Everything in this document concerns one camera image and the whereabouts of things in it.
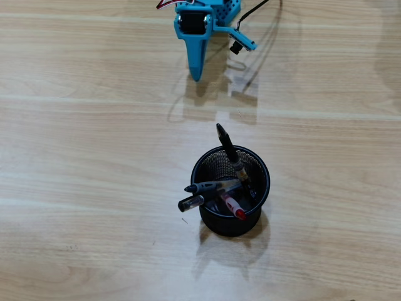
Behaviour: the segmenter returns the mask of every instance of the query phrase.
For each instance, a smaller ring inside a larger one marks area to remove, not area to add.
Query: blue 3d printed part
[[[228,27],[241,10],[241,0],[195,0],[176,3],[175,32],[187,46],[190,74],[198,82],[205,63],[207,44],[214,33],[227,33],[235,42],[235,54],[245,48],[255,50],[257,45],[238,30]]]

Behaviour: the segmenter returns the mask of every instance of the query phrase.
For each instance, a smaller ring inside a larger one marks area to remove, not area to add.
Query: marker
[[[227,154],[227,157],[230,160],[231,165],[237,174],[238,179],[241,181],[242,186],[251,195],[251,197],[255,198],[256,192],[253,188],[252,182],[245,171],[244,165],[239,159],[238,153],[231,142],[230,136],[228,136],[227,132],[223,129],[221,124],[217,124],[216,128],[221,145],[223,146]]]
[[[233,213],[236,218],[239,218],[241,221],[246,219],[245,211],[241,208],[238,202],[230,197],[228,193],[223,193],[220,195],[222,200],[226,203],[227,208]]]
[[[230,190],[239,188],[238,186],[241,187],[241,182],[238,179],[234,179],[228,181],[194,183],[188,187],[185,187],[184,190],[188,193],[194,194],[213,190],[225,190],[225,192],[228,192]]]

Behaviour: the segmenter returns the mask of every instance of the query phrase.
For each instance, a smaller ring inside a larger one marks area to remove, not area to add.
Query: mesh cup
[[[270,190],[270,175],[262,159],[249,149],[234,146],[240,160],[256,191],[255,201],[251,201],[242,189],[230,195],[246,212],[246,220],[237,219],[228,210],[223,200],[216,198],[199,207],[203,222],[213,232],[223,236],[239,236],[252,229],[259,220],[262,205],[268,198]],[[216,147],[204,154],[196,163],[191,175],[191,184],[207,181],[235,179],[236,173],[231,166],[226,152],[222,147]]]

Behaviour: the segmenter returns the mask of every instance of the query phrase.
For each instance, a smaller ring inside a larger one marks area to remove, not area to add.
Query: black marker
[[[178,208],[181,212],[186,212],[192,208],[201,206],[205,203],[205,198],[202,195],[190,196],[178,202]]]
[[[228,159],[230,160],[238,179],[241,181],[242,186],[244,189],[249,192],[252,198],[256,197],[255,190],[253,189],[253,185],[251,183],[250,178],[248,177],[248,174],[245,171],[244,165],[242,164],[241,160],[239,159],[239,156],[237,154],[237,151],[235,150],[230,136],[228,136],[227,132],[223,129],[223,127],[220,124],[216,125],[217,127],[217,134],[219,135],[219,140],[221,142],[221,145],[223,146]]]

